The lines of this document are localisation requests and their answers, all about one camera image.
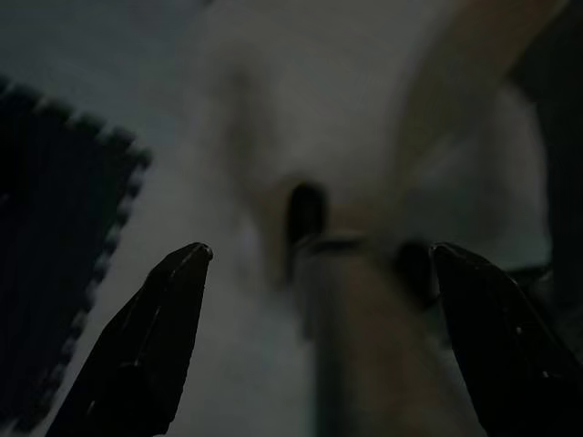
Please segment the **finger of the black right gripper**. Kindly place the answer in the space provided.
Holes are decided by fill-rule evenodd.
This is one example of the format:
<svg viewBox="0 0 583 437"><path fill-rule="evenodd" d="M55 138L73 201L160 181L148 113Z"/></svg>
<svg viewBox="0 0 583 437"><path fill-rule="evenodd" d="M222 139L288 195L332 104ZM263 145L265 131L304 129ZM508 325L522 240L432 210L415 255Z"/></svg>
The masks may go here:
<svg viewBox="0 0 583 437"><path fill-rule="evenodd" d="M292 190L288 203L288 247L321 236L327 221L328 202L323 188L309 182L300 183Z"/></svg>
<svg viewBox="0 0 583 437"><path fill-rule="evenodd" d="M404 242L396 254L396 271L418 308L430 308L437 299L430 250L424 242Z"/></svg>

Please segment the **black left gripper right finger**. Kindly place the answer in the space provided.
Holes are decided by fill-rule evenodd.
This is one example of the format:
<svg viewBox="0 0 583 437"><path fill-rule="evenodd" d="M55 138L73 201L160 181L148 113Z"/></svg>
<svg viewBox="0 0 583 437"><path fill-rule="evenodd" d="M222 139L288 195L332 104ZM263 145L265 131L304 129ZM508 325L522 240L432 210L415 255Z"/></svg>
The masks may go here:
<svg viewBox="0 0 583 437"><path fill-rule="evenodd" d="M431 249L445 324L488 437L583 437L583 365L499 267Z"/></svg>

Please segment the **dark jigsaw foam floor mat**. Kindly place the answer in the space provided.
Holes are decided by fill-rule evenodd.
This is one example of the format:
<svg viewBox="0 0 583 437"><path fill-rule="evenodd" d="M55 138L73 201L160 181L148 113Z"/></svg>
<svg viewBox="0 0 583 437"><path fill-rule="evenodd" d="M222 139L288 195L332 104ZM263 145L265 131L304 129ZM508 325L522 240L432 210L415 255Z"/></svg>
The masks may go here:
<svg viewBox="0 0 583 437"><path fill-rule="evenodd" d="M0 76L0 430L49 414L151 153Z"/></svg>

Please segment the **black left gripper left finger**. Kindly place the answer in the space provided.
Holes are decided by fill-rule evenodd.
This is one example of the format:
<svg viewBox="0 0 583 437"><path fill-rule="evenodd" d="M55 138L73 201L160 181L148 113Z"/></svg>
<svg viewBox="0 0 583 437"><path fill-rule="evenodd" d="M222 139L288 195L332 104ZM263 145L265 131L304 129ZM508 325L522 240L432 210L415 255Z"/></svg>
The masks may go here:
<svg viewBox="0 0 583 437"><path fill-rule="evenodd" d="M210 247L169 253L102 330L45 437L159 437L195 346Z"/></svg>

